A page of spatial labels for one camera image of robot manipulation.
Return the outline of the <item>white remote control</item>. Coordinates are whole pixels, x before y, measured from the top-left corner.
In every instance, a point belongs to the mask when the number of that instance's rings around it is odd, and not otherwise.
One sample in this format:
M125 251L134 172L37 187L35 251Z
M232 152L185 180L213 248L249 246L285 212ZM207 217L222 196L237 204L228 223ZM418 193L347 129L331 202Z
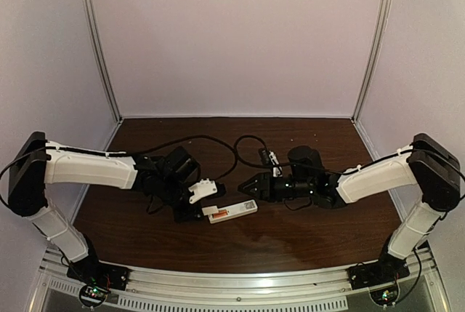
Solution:
M226 217L214 219L213 215L207 216L211 224L216 224L227 220L233 220L242 216L254 214L258 211L258 206L256 202L253 199L251 199L248 201L243 201L241 203L236 203L226 207L218 208L219 211L223 209L226 209L228 211L228 215Z

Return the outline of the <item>white battery cover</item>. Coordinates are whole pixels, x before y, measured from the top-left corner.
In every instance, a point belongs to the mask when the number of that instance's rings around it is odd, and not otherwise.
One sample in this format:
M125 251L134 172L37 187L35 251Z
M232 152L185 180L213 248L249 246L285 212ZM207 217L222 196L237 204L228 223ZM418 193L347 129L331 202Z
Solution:
M202 213L204 216L211 216L216 213L218 213L218 207L217 206L210 206L210 207L203 207L202 208Z

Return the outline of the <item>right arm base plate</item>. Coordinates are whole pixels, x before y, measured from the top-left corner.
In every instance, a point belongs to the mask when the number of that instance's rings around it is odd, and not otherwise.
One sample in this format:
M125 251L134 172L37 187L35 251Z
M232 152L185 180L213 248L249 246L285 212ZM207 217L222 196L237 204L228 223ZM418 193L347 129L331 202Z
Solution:
M402 264L399 268L373 263L359 263L347 269L351 288L353 290L394 282L410 275L408 267Z

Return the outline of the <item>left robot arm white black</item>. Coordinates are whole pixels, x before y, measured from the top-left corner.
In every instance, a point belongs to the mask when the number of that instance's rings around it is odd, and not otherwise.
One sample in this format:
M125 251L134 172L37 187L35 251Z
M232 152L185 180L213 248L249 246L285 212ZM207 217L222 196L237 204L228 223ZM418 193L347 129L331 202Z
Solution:
M16 158L2 170L9 175L8 195L1 199L14 214L24 217L52 242L68 261L70 270L89 286L105 278L90 238L76 230L46 196L49 184L101 185L143 193L171 207L177 222L203 217L201 200L214 195L213 180L188 182L199 174L199 163L183 148L165 156L92 151L62 145L34 132Z

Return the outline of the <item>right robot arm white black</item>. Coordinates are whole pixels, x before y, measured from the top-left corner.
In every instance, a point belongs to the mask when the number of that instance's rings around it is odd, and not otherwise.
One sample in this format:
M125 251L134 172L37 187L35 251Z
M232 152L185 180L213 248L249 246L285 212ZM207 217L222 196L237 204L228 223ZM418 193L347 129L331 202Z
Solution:
M287 177L273 174L281 165L273 161L267 147L261 149L260 157L261 172L241 183L238 191L269 203L306 198L316 207L340 209L391 189L420 188L419 200L385 241L379 259L350 268L353 281L367 275L387 284L403 276L410 253L464 200L464 175L458 159L424 133L391 155L343 172L326 169L319 151L307 145L288 152L286 165L291 173Z

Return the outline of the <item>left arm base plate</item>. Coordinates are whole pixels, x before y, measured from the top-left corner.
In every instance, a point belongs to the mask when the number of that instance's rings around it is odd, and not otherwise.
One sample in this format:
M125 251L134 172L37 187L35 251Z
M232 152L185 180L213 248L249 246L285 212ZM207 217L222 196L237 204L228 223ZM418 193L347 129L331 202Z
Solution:
M76 263L71 262L66 276L85 284L124 291L128 282L129 269L86 257Z

